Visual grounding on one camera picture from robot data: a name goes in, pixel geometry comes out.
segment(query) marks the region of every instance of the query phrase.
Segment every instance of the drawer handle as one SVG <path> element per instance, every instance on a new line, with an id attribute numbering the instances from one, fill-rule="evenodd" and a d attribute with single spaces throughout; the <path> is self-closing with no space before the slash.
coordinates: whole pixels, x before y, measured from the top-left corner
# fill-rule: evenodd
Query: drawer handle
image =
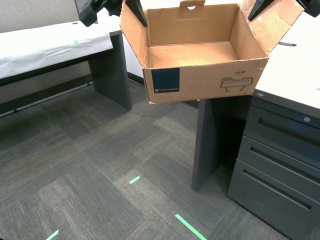
<path id="1" fill-rule="evenodd" d="M 248 178 L 251 178 L 252 180 L 260 183 L 261 185 L 265 186 L 266 188 L 274 191 L 275 193 L 281 195 L 282 197 L 288 199 L 289 201 L 297 204 L 298 206 L 300 206 L 301 208 L 310 211 L 311 210 L 311 206 L 309 204 L 306 204 L 305 202 L 297 199 L 296 197 L 286 193 L 285 191 L 281 190 L 280 188 L 271 185 L 270 183 L 268 183 L 267 181 L 261 179 L 260 177 L 252 174 L 251 172 L 247 171 L 247 170 L 243 170 L 243 174 L 246 175 Z"/>
<path id="2" fill-rule="evenodd" d="M 314 145 L 314 146 L 320 148 L 320 143 L 319 143 L 318 141 L 313 140 L 313 139 L 310 139 L 310 138 L 308 138 L 308 137 L 305 137 L 305 136 L 303 136 L 303 135 L 301 135 L 301 134 L 297 134 L 297 133 L 295 133 L 295 132 L 292 132 L 292 131 L 290 131 L 290 130 L 287 129 L 287 128 L 282 128 L 282 127 L 280 127 L 280 126 L 276 126 L 275 124 L 272 124 L 272 123 L 270 123 L 270 122 L 265 121 L 265 120 L 262 119 L 261 117 L 259 117 L 258 123 L 261 124 L 261 125 L 263 125 L 263 126 L 265 126 L 265 127 L 267 127 L 267 128 L 276 130 L 276 131 L 278 131 L 278 132 L 282 132 L 282 133 L 284 133 L 284 134 L 286 134 L 286 135 L 288 135 L 288 136 L 291 136 L 291 137 L 293 137 L 293 138 L 295 138 L 295 139 L 302 140 L 303 142 L 307 142 L 307 143 L 309 143 L 309 144 L 311 144 L 311 145 Z"/>
<path id="3" fill-rule="evenodd" d="M 275 158 L 274 156 L 271 156 L 271 155 L 269 155 L 269 154 L 267 154 L 267 153 L 255 148 L 255 147 L 253 147 L 253 146 L 250 148 L 250 152 L 252 152 L 255 155 L 258 155 L 260 158 L 264 158 L 267 161 L 272 162 L 273 164 L 276 164 L 276 165 L 286 169 L 287 171 L 295 173 L 295 174 L 299 175 L 300 177 L 302 177 L 304 179 L 307 179 L 310 182 L 313 182 L 314 184 L 317 184 L 318 186 L 320 186 L 320 180 L 319 179 L 317 179 L 314 176 L 309 175 L 309 174 L 299 170 L 298 168 L 296 168 L 294 166 L 289 165 L 286 162 L 283 162 L 283 161 L 279 160 L 278 158 Z"/>

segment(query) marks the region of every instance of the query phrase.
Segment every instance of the baseboard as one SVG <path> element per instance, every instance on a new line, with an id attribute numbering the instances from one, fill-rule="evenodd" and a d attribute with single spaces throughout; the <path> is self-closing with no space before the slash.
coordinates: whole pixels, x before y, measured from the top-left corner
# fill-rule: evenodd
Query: baseboard
<path id="1" fill-rule="evenodd" d="M 141 76 L 137 76 L 131 72 L 128 72 L 128 78 L 137 82 L 138 84 L 145 85 L 144 78 Z M 184 101 L 184 103 L 189 106 L 192 106 L 196 109 L 199 109 L 199 101 L 198 100 Z"/>
<path id="2" fill-rule="evenodd" d="M 135 75 L 131 72 L 128 72 L 128 78 L 137 82 L 138 84 L 141 84 L 141 85 L 145 85 L 145 81 L 144 81 L 144 78 L 143 77 L 140 77 L 138 75 Z"/>

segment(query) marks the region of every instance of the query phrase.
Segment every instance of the desk leg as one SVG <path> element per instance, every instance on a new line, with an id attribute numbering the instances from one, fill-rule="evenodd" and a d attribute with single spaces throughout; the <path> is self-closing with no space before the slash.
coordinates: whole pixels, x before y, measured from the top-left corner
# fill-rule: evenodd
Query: desk leg
<path id="1" fill-rule="evenodd" d="M 112 35 L 113 49 L 89 60 L 95 90 L 131 110 L 131 96 L 122 33 Z"/>
<path id="2" fill-rule="evenodd" d="M 217 130 L 210 99 L 200 100 L 196 128 L 192 189 L 197 191 L 219 167 Z"/>
<path id="3" fill-rule="evenodd" d="M 198 190 L 220 164 L 233 169 L 251 98 L 234 96 L 199 102 L 191 186 L 193 190 Z"/>

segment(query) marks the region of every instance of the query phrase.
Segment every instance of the open cardboard box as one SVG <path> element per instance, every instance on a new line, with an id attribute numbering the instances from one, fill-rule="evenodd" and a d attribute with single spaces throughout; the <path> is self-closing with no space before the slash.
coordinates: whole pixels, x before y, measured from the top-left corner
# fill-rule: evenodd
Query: open cardboard box
<path id="1" fill-rule="evenodd" d="M 147 9 L 144 27 L 124 0 L 120 27 L 143 67 L 149 101 L 251 95 L 269 53 L 303 11 L 296 0 L 275 0 L 250 22 L 254 3 L 182 1 Z"/>

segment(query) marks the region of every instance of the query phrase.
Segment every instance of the green tape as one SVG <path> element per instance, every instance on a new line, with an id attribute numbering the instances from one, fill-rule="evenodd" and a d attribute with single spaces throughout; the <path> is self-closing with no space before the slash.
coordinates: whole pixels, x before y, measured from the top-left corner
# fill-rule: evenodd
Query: green tape
<path id="1" fill-rule="evenodd" d="M 132 179 L 129 183 L 133 184 L 134 182 L 138 181 L 140 179 L 140 176 L 137 176 L 135 179 Z"/>
<path id="2" fill-rule="evenodd" d="M 186 220 L 184 220 L 179 214 L 175 215 L 177 219 L 179 219 L 180 222 L 182 222 L 191 232 L 193 232 L 198 238 L 201 240 L 207 240 L 204 236 L 200 234 L 193 226 L 191 226 L 189 223 L 187 223 Z"/>
<path id="3" fill-rule="evenodd" d="M 51 240 L 53 239 L 55 236 L 57 236 L 59 233 L 59 230 L 55 231 L 54 233 L 52 233 L 52 235 L 50 237 L 48 237 L 46 240 Z"/>

